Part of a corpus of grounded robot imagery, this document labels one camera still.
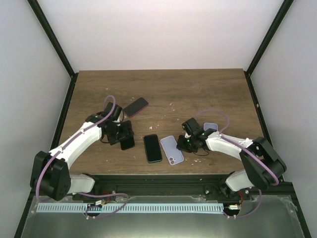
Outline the lilac phone case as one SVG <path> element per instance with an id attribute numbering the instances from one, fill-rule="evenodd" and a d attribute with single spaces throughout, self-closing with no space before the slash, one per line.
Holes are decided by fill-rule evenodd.
<path id="1" fill-rule="evenodd" d="M 182 152 L 177 149 L 177 142 L 174 136 L 170 135 L 162 138 L 160 143 L 171 166 L 184 161 Z"/>

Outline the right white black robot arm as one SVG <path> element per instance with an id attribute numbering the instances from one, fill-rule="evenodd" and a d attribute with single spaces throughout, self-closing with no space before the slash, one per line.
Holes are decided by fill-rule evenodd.
<path id="1" fill-rule="evenodd" d="M 255 187 L 262 191 L 277 186 L 287 170 L 284 161 L 264 137 L 242 139 L 211 128 L 205 130 L 195 118 L 185 121 L 182 127 L 185 134 L 178 137 L 177 149 L 187 153 L 196 153 L 199 149 L 219 152 L 242 162 L 244 169 L 230 173 L 219 186 L 224 199 L 234 198 L 245 188 Z"/>

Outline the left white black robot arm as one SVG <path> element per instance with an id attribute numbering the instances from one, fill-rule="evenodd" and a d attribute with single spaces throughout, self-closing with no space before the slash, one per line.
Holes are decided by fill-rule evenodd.
<path id="1" fill-rule="evenodd" d="M 101 187 L 85 174 L 72 175 L 74 162 L 92 144 L 107 138 L 107 144 L 120 143 L 121 149 L 131 148 L 134 132 L 131 121 L 123 120 L 122 108 L 108 103 L 105 109 L 85 119 L 80 129 L 56 148 L 36 154 L 30 186 L 36 197 L 40 195 L 59 201 L 68 194 L 84 193 L 90 200 L 100 197 Z"/>

